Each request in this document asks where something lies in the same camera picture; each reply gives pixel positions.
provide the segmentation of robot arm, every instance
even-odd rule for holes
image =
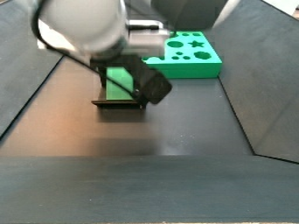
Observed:
[[[39,19],[70,41],[75,52],[46,41]],[[143,107],[149,102],[159,103],[171,92],[173,85],[163,74],[142,61],[145,56],[165,55],[170,32],[158,21],[129,20],[125,0],[42,0],[33,31],[50,49],[99,73],[102,80],[123,88]],[[79,54],[89,55],[90,65],[74,56]],[[123,67],[130,72],[133,92],[106,76],[107,67]]]
[[[125,0],[51,0],[42,21],[70,41],[77,53],[93,59],[134,53],[165,55],[170,32],[158,21],[129,20]]]

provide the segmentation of circular hole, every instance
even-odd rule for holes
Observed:
[[[207,52],[197,52],[194,56],[201,60],[207,60],[211,58],[211,55]]]
[[[173,47],[173,48],[181,48],[181,47],[183,47],[183,43],[179,42],[179,41],[171,41],[171,42],[167,43],[167,45],[170,47]]]

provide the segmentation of bin floor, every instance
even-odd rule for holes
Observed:
[[[65,60],[19,116],[0,156],[251,155],[221,82],[173,80],[147,110],[99,109],[99,77]]]

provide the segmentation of green shape sorter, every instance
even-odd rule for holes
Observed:
[[[178,31],[165,44],[165,57],[143,58],[169,79],[217,78],[222,60],[201,31]]]
[[[107,77],[118,81],[131,92],[134,91],[134,78],[123,67],[110,67]],[[107,100],[126,101],[133,100],[133,97],[111,81],[107,81]]]

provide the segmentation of dark gray surface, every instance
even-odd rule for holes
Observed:
[[[257,154],[299,162],[299,21],[259,0],[229,8],[207,33],[229,99]]]
[[[299,166],[262,157],[6,157],[0,178],[2,223],[299,221]]]
[[[153,0],[177,31],[198,31],[213,27],[229,0]]]
[[[0,136],[61,59],[38,49],[33,7],[34,0],[0,5]]]
[[[99,77],[65,60],[0,143],[0,156],[251,155],[219,80],[173,80],[143,112],[101,110]]]

